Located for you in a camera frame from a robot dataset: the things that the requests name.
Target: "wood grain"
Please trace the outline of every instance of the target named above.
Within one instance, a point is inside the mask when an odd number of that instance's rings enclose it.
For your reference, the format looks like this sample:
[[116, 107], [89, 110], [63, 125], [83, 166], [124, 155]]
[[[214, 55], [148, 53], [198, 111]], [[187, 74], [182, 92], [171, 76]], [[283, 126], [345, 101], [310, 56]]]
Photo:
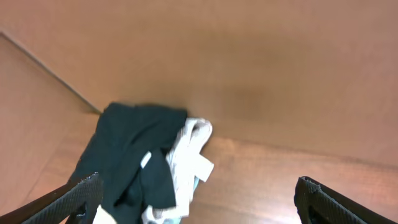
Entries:
[[295, 184], [307, 175], [398, 222], [398, 169], [352, 159], [211, 138], [203, 150], [215, 164], [183, 223], [301, 223]]
[[73, 122], [21, 206], [66, 184], [95, 131], [97, 120], [96, 114], [82, 114]]
[[89, 110], [0, 35], [0, 215], [21, 206], [74, 119]]
[[396, 165], [396, 0], [2, 0], [3, 31], [89, 102]]

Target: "white cloth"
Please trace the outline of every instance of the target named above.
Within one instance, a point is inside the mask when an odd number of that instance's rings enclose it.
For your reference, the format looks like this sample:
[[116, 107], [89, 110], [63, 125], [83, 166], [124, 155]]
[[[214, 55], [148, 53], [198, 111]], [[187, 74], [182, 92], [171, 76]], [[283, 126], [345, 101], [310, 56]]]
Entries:
[[213, 163], [200, 155], [200, 151], [209, 140], [212, 131], [213, 127], [209, 121], [201, 118], [187, 118], [173, 149], [166, 157], [173, 177], [177, 206], [160, 210], [153, 209], [149, 205], [142, 213], [144, 224], [150, 222], [175, 223], [171, 219], [181, 219], [189, 215], [189, 204], [193, 199], [195, 188], [195, 176], [206, 182], [214, 168]]

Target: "dark green fabric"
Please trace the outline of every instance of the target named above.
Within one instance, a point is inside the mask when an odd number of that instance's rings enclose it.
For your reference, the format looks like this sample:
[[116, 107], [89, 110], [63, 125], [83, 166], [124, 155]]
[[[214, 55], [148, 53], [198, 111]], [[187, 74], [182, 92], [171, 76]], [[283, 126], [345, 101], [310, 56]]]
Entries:
[[[99, 172], [104, 180], [102, 207], [119, 224], [141, 223], [147, 205], [175, 206], [165, 155], [185, 125], [187, 112], [164, 106], [111, 103], [71, 176], [77, 180]], [[141, 169], [143, 156], [152, 157]]]

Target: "clothing tag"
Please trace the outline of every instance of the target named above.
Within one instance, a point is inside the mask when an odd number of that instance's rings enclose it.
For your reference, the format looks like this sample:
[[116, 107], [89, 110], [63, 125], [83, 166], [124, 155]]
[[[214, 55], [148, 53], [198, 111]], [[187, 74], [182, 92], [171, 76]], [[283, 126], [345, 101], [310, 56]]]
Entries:
[[151, 157], [152, 157], [152, 153], [150, 153], [150, 152], [147, 152], [144, 155], [144, 157], [141, 159], [141, 168], [144, 168], [147, 165], [147, 163]]
[[213, 171], [214, 164], [202, 155], [198, 154], [192, 158], [191, 168], [195, 176], [203, 182], [206, 182]]

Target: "clothing pile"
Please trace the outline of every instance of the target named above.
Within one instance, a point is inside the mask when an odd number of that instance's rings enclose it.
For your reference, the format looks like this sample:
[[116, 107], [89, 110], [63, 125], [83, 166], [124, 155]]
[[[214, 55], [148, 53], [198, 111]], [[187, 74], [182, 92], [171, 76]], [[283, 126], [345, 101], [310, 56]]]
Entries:
[[104, 197], [94, 223], [180, 223], [214, 165], [200, 155], [209, 121], [157, 105], [111, 103], [70, 180], [99, 172]]

